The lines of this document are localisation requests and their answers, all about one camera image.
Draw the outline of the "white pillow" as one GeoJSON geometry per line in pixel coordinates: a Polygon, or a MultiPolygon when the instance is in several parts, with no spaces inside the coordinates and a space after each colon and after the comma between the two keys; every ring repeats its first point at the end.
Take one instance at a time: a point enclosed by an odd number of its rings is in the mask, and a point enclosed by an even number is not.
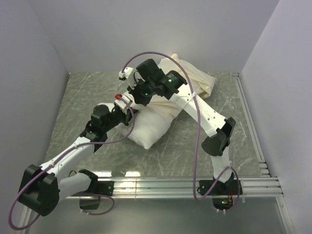
{"type": "Polygon", "coordinates": [[[146,107],[127,126],[121,123],[115,129],[148,150],[168,131],[172,121],[171,114],[146,107]]]}

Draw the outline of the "cream pillowcase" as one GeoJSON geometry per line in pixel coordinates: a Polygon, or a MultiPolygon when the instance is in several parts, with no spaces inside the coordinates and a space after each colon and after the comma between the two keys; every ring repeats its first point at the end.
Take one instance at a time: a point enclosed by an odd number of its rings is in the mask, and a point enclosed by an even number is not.
{"type": "MultiPolygon", "coordinates": [[[[215,78],[200,71],[189,62],[179,59],[177,54],[173,54],[172,58],[186,71],[191,81],[193,91],[202,98],[208,98],[212,93],[215,78]]],[[[155,67],[157,70],[162,69],[164,73],[174,70],[182,75],[183,78],[186,77],[181,68],[179,68],[168,58],[163,58],[159,64],[156,64],[156,62],[152,60],[152,67],[155,67]]],[[[153,113],[153,115],[158,114],[168,123],[172,122],[173,119],[175,119],[181,112],[181,108],[179,106],[167,100],[165,97],[154,94],[152,96],[147,96],[147,99],[149,102],[146,107],[139,105],[136,109],[143,113],[148,112],[153,113]]]]}

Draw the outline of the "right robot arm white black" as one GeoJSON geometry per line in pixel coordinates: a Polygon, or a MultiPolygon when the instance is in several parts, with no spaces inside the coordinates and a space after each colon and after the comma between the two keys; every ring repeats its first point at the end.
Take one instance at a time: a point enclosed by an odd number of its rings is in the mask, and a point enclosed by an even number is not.
{"type": "Polygon", "coordinates": [[[186,70],[174,59],[168,58],[176,64],[184,74],[186,81],[179,87],[178,93],[169,99],[180,109],[186,111],[198,123],[197,133],[203,129],[207,135],[202,142],[202,149],[211,156],[214,169],[214,182],[205,195],[213,192],[214,195],[229,195],[232,186],[240,182],[234,179],[237,173],[231,167],[229,158],[230,138],[236,121],[230,117],[225,118],[209,106],[193,89],[193,84],[186,70]]]}

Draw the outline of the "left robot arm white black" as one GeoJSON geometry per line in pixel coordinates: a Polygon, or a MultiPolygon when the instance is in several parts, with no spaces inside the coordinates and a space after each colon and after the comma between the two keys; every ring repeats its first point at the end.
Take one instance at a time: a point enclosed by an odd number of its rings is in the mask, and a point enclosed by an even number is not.
{"type": "Polygon", "coordinates": [[[95,153],[107,143],[107,133],[135,118],[136,110],[130,107],[112,109],[99,104],[79,137],[58,156],[40,165],[30,165],[24,171],[18,202],[41,216],[47,216],[57,204],[68,196],[83,192],[93,196],[98,191],[98,176],[83,169],[69,177],[71,169],[82,159],[95,153]]]}

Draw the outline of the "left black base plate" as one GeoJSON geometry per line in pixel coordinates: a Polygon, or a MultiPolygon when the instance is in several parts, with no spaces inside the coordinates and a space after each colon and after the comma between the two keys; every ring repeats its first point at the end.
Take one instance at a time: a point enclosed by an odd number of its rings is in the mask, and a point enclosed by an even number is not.
{"type": "Polygon", "coordinates": [[[107,195],[112,196],[114,191],[114,181],[97,181],[89,186],[86,191],[78,192],[78,195],[107,195]]]}

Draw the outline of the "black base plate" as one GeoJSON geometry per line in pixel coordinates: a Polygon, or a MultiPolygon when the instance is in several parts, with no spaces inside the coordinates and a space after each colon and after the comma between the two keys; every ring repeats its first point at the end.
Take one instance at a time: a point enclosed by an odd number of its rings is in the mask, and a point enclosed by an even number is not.
{"type": "Polygon", "coordinates": [[[78,195],[107,195],[112,196],[114,191],[114,181],[97,181],[89,186],[86,191],[78,192],[78,195]]]}
{"type": "MultiPolygon", "coordinates": [[[[204,196],[206,192],[213,185],[214,180],[200,180],[197,192],[204,196]]],[[[240,180],[229,180],[226,183],[217,182],[214,188],[208,193],[208,195],[242,195],[242,186],[240,180]]]]}

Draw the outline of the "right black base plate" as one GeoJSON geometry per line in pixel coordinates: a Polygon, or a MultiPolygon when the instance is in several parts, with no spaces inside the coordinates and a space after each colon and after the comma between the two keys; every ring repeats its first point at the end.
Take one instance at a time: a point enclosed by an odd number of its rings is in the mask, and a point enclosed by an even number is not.
{"type": "MultiPolygon", "coordinates": [[[[200,180],[197,192],[204,196],[206,192],[213,185],[214,180],[200,180]]],[[[217,182],[214,188],[208,193],[208,195],[242,195],[242,186],[240,180],[229,180],[226,183],[217,182]]]]}

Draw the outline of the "aluminium front rail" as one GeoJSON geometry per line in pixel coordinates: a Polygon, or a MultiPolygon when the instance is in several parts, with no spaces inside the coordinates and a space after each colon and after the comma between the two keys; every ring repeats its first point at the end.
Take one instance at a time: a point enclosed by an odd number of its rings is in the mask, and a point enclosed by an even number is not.
{"type": "MultiPolygon", "coordinates": [[[[104,178],[99,184],[113,182],[112,198],[193,198],[193,179],[191,177],[160,178],[104,178]]],[[[241,178],[243,197],[281,197],[283,192],[276,177],[241,178]]],[[[59,198],[82,196],[87,189],[87,180],[79,181],[75,176],[58,183],[59,198]]]]}

